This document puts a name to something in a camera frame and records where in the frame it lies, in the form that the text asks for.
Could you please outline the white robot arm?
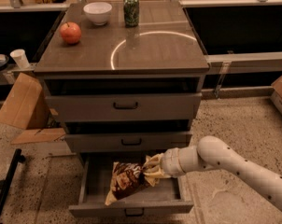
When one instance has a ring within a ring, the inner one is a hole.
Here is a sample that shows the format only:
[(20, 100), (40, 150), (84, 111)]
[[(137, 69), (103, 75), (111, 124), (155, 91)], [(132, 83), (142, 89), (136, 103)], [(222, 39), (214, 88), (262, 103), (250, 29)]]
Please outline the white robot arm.
[(144, 175), (152, 178), (215, 169), (237, 176), (282, 212), (282, 175), (245, 159), (215, 136), (203, 137), (196, 146), (170, 148), (147, 158), (143, 166)]

